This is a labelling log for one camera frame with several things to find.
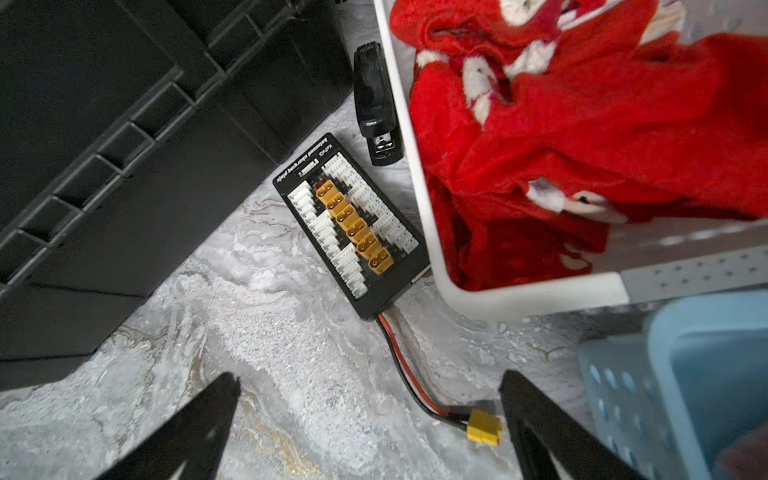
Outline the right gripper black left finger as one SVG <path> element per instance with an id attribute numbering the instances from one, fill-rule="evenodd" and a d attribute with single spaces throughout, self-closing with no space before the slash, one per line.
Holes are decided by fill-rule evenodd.
<path id="1" fill-rule="evenodd" d="M 241 384 L 230 372 L 220 374 L 187 405 L 101 479 L 214 479 L 217 476 Z"/>

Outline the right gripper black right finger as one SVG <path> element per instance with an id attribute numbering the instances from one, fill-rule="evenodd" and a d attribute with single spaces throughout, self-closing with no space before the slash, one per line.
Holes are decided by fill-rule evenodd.
<path id="1" fill-rule="evenodd" d="M 507 370 L 499 388 L 510 439 L 525 479 L 640 479 L 522 373 Z"/>

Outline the red santa sock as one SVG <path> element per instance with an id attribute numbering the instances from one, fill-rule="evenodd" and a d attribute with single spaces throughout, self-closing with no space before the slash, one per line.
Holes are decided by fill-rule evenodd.
<path id="1" fill-rule="evenodd" d="M 615 225 L 767 214 L 767 40 L 680 41 L 679 1 L 398 1 L 448 276 L 588 274 Z"/>

